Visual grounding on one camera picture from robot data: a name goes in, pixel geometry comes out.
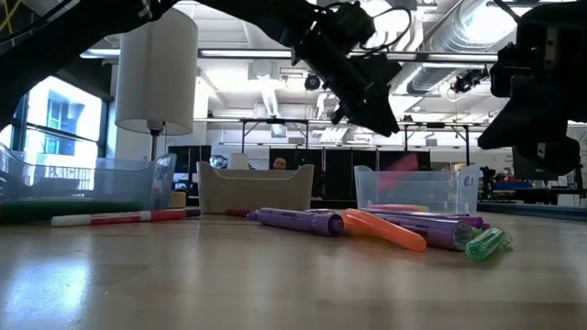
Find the light fixture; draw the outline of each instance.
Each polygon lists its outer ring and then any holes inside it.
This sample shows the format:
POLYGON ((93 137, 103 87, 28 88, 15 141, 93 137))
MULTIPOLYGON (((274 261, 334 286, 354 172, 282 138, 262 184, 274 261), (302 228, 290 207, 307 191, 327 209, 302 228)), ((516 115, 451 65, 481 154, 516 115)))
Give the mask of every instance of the light fixture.
MULTIPOLYGON (((350 56, 365 54, 364 51, 352 51, 350 56)), ((84 59, 116 59, 120 49, 89 49, 80 57, 84 59)), ((290 60, 292 52, 285 49, 200 49, 199 59, 225 60, 290 60)), ((400 62, 437 63, 447 67, 462 66, 469 68, 474 64, 492 64, 497 62, 496 53, 434 53, 422 51, 390 51, 387 58, 400 62)))
POLYGON ((120 49, 88 49, 80 57, 83 59, 117 59, 120 49))
POLYGON ((290 59, 292 52, 286 50, 263 50, 263 49, 201 49, 199 55, 207 59, 290 59))
POLYGON ((197 40, 197 25, 176 9, 122 37, 115 122, 151 135, 151 161, 159 135, 193 132, 197 40))
POLYGON ((194 118, 194 122, 204 123, 240 123, 236 118, 194 118))

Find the red marker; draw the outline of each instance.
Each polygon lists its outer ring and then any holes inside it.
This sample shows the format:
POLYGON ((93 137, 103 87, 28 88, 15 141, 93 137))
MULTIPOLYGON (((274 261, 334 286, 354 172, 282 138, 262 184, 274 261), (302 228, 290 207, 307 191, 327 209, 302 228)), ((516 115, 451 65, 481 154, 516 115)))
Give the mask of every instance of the red marker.
POLYGON ((51 226, 98 226, 165 220, 181 220, 200 215, 200 210, 140 211, 112 214, 77 214, 54 216, 51 226))

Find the black cable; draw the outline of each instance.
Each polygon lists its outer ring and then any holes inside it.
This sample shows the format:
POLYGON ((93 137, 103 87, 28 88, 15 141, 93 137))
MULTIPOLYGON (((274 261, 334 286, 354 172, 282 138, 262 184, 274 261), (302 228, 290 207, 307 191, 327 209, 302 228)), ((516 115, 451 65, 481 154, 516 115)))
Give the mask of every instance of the black cable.
POLYGON ((520 16, 518 16, 514 9, 512 9, 511 6, 509 6, 507 3, 505 3, 503 0, 493 0, 493 2, 499 6, 500 8, 502 8, 502 10, 507 13, 507 15, 511 16, 514 21, 516 23, 518 23, 520 21, 520 16))
POLYGON ((365 53, 364 55, 362 55, 363 57, 370 56, 370 55, 372 55, 372 54, 374 54, 374 53, 376 53, 376 52, 378 52, 380 50, 388 50, 389 51, 389 48, 391 46, 393 46, 394 44, 396 44, 398 41, 400 41, 405 36, 405 34, 410 30, 410 27, 412 26, 412 12, 410 11, 410 9, 408 9, 408 8, 406 8, 404 6, 397 6, 397 7, 389 8, 387 10, 384 10, 380 14, 377 14, 373 18, 380 17, 382 15, 385 15, 387 13, 391 13, 391 12, 397 11, 397 10, 402 10, 402 11, 404 11, 407 14, 407 17, 408 17, 407 27, 405 27, 404 31, 402 31, 402 33, 400 33, 400 35, 397 36, 397 38, 395 38, 393 41, 388 42, 388 43, 384 43, 381 46, 377 46, 377 47, 374 47, 374 48, 366 48, 363 45, 360 45, 360 48, 362 50, 367 50, 368 51, 367 53, 365 53))
POLYGON ((39 27, 43 26, 44 24, 46 24, 49 21, 49 18, 53 17, 55 14, 57 14, 59 11, 61 11, 66 5, 68 5, 72 1, 73 0, 63 0, 62 2, 60 2, 56 6, 54 6, 50 11, 48 11, 47 14, 39 17, 39 19, 30 23, 28 26, 23 27, 19 31, 14 32, 6 37, 0 38, 0 44, 3 44, 7 41, 16 39, 20 36, 23 36, 26 33, 28 33, 30 30, 32 30, 33 28, 39 28, 39 27))

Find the orange marker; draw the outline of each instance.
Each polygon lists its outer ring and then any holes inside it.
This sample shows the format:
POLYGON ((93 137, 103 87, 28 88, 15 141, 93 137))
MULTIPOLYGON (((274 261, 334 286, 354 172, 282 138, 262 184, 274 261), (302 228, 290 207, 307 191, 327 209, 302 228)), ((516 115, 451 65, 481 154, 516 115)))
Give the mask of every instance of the orange marker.
POLYGON ((352 234, 380 237, 416 252, 426 250, 426 241, 423 237, 398 225, 390 224, 373 214, 348 209, 342 213, 342 220, 345 228, 348 228, 352 234))

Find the highlighter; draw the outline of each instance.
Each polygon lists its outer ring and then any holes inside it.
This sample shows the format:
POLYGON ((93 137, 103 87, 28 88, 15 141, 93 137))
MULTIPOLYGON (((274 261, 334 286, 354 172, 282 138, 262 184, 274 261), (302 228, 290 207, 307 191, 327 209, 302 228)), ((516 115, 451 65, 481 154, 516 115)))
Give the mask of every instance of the highlighter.
POLYGON ((374 214, 348 209, 342 213, 345 230, 354 235, 386 239, 415 252, 426 250, 426 241, 418 234, 391 224, 374 214))
POLYGON ((469 242, 465 247, 465 253, 471 259, 482 261, 497 250, 508 249, 513 241, 512 237, 502 229, 491 228, 469 242))

